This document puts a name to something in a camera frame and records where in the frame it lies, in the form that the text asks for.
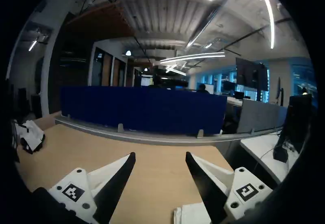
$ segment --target exposed ceiling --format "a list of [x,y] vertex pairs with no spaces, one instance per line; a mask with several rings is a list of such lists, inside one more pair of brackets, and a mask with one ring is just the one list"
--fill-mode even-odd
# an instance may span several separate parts
[[[79,13],[82,6],[83,9],[87,9],[107,0],[75,0],[75,2],[73,12]],[[178,50],[180,54],[214,52],[269,24],[267,7],[263,0],[227,0],[191,48],[185,49],[190,37],[211,8],[212,3],[209,0],[119,0],[119,2],[125,19],[134,29],[139,43],[146,50]],[[280,11],[278,0],[270,0],[270,2],[275,21],[289,17],[283,7]],[[269,28],[247,38],[245,43],[244,41],[238,42],[229,49],[241,54],[245,59],[262,57],[260,53],[264,51],[266,54],[264,59],[284,57],[286,52],[288,54],[291,52],[291,49],[284,50],[280,43],[290,43],[292,47],[303,46],[299,33],[292,26],[292,23],[282,23],[276,26],[276,43],[273,53],[270,53],[269,49]],[[116,39],[116,42],[122,42],[126,49],[139,49],[133,38]],[[210,42],[213,44],[205,49],[204,46]],[[226,51],[226,57],[235,59],[236,55]],[[187,66],[191,67],[195,63],[197,61],[192,60]],[[210,65],[211,60],[203,63]]]

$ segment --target person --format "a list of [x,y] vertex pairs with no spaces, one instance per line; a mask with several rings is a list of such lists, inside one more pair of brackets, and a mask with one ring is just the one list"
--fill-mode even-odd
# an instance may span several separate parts
[[205,84],[203,84],[203,83],[201,83],[201,84],[199,85],[199,90],[197,90],[197,92],[199,92],[199,93],[206,93],[206,94],[209,94],[209,92],[206,90],[206,86],[205,86]]

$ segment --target blue partition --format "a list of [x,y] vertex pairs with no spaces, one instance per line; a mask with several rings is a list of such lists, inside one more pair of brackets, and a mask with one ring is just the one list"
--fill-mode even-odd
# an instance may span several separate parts
[[63,87],[63,116],[158,133],[220,133],[227,98],[139,87]]

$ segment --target office cubicle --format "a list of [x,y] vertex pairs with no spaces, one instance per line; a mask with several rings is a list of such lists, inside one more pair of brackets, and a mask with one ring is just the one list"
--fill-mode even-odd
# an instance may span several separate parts
[[286,112],[286,107],[243,99],[237,133],[281,127],[284,124]]

